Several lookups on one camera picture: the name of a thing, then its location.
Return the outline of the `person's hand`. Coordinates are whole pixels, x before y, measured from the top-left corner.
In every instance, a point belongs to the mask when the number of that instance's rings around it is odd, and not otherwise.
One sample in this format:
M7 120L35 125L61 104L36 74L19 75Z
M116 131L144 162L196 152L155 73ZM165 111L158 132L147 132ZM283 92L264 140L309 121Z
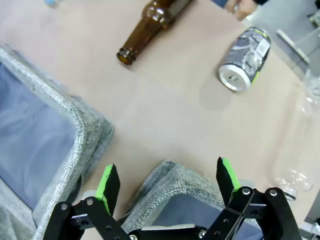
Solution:
M254 0L228 0L224 8L237 20L242 21L258 8L258 4Z

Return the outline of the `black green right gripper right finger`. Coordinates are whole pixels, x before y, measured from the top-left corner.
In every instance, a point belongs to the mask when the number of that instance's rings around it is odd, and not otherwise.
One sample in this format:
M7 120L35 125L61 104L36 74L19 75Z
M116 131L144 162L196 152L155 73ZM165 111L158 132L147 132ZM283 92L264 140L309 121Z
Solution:
M255 220L265 240L300 240L299 227L287 201L278 187L260 192L242 186L227 158L219 157L216 181L225 205L204 240L232 240L246 219Z

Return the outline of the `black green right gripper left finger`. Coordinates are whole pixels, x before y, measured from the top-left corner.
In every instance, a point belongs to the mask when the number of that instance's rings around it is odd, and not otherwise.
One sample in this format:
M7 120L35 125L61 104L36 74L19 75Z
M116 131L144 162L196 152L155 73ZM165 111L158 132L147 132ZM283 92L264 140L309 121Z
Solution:
M76 205L61 201L55 205L47 224L44 240L80 240L94 228L104 240L129 240L129 235L113 218L120 190L120 178L114 164L108 165L95 196Z

